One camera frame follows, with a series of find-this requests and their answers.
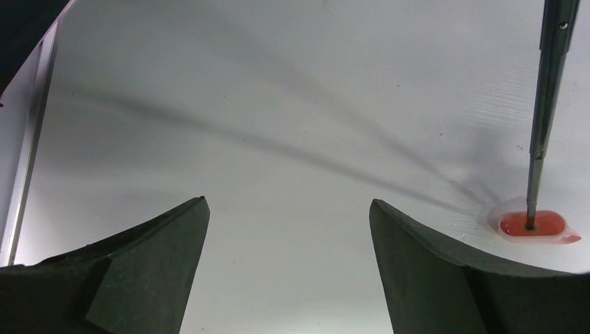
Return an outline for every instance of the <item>white backdrop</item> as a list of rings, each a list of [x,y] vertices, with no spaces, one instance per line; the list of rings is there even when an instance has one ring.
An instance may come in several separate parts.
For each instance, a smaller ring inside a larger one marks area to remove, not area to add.
[[[493,254],[590,270],[586,1],[539,198],[582,240],[510,244],[481,219],[526,192],[542,11],[542,0],[79,0],[17,261],[205,195],[182,332],[215,334],[391,333],[373,198]]]

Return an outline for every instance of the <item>red liquid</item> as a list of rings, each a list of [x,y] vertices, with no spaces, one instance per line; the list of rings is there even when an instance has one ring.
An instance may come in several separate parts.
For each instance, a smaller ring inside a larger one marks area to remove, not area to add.
[[[500,218],[500,229],[512,237],[553,237],[567,228],[564,217],[548,210],[536,212],[534,230],[527,230],[526,222],[526,212],[508,212]]]

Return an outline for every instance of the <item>red droplet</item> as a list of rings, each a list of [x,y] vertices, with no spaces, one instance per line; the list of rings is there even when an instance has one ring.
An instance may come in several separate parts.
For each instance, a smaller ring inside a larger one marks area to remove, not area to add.
[[[534,230],[527,230],[526,222],[526,212],[508,212],[500,218],[500,229],[511,237],[554,237],[567,228],[564,217],[549,210],[536,212]]]

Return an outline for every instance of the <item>metal shaft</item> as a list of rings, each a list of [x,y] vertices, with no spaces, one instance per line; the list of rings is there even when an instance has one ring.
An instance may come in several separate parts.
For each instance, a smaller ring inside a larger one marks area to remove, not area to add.
[[[533,230],[535,227],[534,219],[543,160],[547,153],[561,76],[564,72],[579,4],[579,0],[545,0],[541,31],[541,60],[529,150],[531,158],[527,190],[526,228],[528,230]]]

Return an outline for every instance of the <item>metal rod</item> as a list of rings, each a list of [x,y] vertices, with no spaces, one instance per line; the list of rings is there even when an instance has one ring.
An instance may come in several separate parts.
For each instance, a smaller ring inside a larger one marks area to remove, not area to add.
[[[561,76],[564,72],[579,4],[579,0],[545,0],[541,30],[541,59],[529,151],[531,157],[525,224],[528,230],[535,228],[534,220],[543,160],[547,153]]]

